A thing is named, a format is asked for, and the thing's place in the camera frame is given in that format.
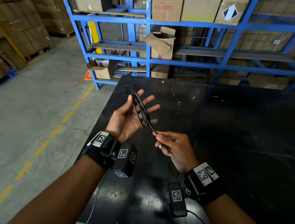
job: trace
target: right hand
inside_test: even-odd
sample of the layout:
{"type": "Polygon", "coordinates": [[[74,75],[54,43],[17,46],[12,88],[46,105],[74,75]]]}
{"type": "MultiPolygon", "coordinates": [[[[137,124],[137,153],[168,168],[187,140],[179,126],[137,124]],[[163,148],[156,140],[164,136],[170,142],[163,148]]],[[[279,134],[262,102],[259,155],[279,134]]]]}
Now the right hand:
{"type": "Polygon", "coordinates": [[[186,134],[174,132],[153,132],[156,136],[156,147],[161,145],[161,150],[166,156],[170,156],[172,162],[180,173],[186,174],[191,169],[201,164],[191,147],[186,134]]]}

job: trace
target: screw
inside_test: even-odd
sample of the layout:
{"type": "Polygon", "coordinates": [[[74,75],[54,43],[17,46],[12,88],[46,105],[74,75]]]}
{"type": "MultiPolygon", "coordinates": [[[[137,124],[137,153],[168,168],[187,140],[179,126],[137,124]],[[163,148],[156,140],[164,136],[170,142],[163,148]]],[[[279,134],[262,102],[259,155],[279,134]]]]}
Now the screw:
{"type": "Polygon", "coordinates": [[[186,188],[186,189],[185,189],[185,193],[186,193],[188,196],[190,196],[190,195],[191,195],[191,190],[188,189],[188,188],[186,188]]]}

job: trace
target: left hand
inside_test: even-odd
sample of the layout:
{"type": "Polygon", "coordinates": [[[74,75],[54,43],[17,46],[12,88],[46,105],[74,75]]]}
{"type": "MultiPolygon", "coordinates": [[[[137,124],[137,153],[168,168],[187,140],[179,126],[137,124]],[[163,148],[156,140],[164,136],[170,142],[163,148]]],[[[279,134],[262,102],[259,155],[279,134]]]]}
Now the left hand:
{"type": "MultiPolygon", "coordinates": [[[[144,90],[139,90],[137,92],[138,96],[142,96],[144,90]]],[[[143,104],[152,102],[155,99],[155,96],[151,95],[145,100],[143,100],[143,104]]],[[[135,114],[133,109],[133,97],[131,95],[128,96],[127,102],[120,107],[118,110],[114,111],[108,126],[106,127],[106,132],[110,133],[113,137],[115,137],[121,144],[125,143],[128,139],[130,139],[138,129],[142,126],[135,114]]],[[[156,110],[160,109],[160,105],[157,104],[147,109],[147,112],[150,114],[156,110]]],[[[158,120],[151,120],[152,124],[156,124],[158,120]]]]}

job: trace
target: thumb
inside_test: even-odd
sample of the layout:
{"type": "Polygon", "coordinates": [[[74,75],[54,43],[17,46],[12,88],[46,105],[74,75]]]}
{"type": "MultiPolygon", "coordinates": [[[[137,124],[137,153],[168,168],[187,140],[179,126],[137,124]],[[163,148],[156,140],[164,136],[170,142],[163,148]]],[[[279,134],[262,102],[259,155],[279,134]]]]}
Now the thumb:
{"type": "Polygon", "coordinates": [[[119,114],[124,114],[124,113],[126,113],[126,112],[130,109],[130,107],[132,106],[132,101],[133,101],[133,98],[132,98],[131,95],[129,95],[129,96],[128,96],[128,100],[127,100],[127,102],[126,102],[123,106],[121,106],[121,107],[117,110],[117,112],[118,112],[119,114]]]}
{"type": "Polygon", "coordinates": [[[171,149],[173,149],[175,146],[176,146],[176,143],[171,141],[171,139],[167,138],[166,136],[164,135],[161,135],[161,134],[157,134],[156,135],[156,139],[163,143],[164,145],[167,145],[168,147],[170,147],[171,149]]]}

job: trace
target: concrete floor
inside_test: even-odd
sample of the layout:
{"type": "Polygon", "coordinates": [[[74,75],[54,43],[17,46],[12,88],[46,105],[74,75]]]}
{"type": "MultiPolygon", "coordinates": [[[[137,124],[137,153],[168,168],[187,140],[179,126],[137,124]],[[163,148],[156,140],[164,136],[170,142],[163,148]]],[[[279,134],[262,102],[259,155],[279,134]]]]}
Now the concrete floor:
{"type": "Polygon", "coordinates": [[[7,186],[14,186],[0,203],[0,224],[73,165],[115,88],[93,88],[81,100],[93,82],[84,81],[87,69],[79,43],[76,37],[55,42],[57,48],[0,85],[0,196],[7,186]],[[72,110],[79,100],[81,105],[72,110]],[[61,130],[51,138],[60,124],[61,130]],[[47,147],[34,157],[47,140],[47,147]],[[29,161],[32,165],[15,180],[29,161]]]}

